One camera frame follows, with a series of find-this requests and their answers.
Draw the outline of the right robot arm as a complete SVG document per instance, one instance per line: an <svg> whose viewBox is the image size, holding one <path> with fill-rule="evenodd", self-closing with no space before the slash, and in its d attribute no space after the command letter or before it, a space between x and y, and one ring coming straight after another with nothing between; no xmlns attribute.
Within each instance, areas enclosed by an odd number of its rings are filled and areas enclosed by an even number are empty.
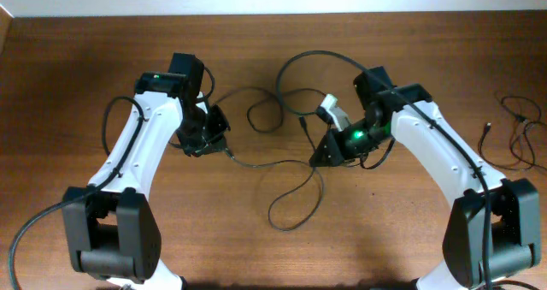
<svg viewBox="0 0 547 290"><path fill-rule="evenodd" d="M363 161L384 141L409 150L437 183L451 213L443 261L408 289L478 289L541 261L539 194L527 179L511 181L480 157L446 122L419 84L394 86L382 67L353 81L364 109L355 123L328 94L315 113L329 129L309 159L337 167Z"/></svg>

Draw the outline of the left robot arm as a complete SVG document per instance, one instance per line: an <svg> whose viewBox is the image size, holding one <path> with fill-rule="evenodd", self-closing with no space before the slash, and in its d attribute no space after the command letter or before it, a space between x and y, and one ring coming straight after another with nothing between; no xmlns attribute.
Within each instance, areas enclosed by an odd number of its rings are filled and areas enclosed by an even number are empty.
<svg viewBox="0 0 547 290"><path fill-rule="evenodd" d="M86 187L69 187L62 217L73 269L125 289L184 289L161 260L162 236L149 204L172 137L188 157L226 149L229 123L201 91L203 62L175 53L167 72L136 81L130 114L113 150Z"/></svg>

